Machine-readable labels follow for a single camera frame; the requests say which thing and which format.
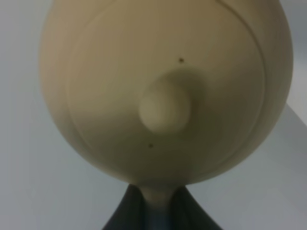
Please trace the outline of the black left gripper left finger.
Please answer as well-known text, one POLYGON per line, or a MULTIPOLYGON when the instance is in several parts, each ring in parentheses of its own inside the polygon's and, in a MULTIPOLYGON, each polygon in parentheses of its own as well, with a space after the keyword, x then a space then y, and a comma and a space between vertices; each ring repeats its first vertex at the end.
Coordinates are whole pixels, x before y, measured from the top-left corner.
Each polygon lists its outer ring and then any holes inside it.
POLYGON ((103 230, 144 230, 145 219, 144 198, 139 188, 130 184, 103 230))

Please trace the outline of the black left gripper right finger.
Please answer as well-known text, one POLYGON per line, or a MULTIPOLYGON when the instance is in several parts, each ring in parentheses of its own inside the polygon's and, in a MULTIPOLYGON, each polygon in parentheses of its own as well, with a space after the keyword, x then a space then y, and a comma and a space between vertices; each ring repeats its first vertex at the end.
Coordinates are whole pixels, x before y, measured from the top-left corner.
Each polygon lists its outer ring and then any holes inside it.
POLYGON ((172 230, 220 230, 220 226, 202 209, 186 187, 180 187, 170 202, 172 230))

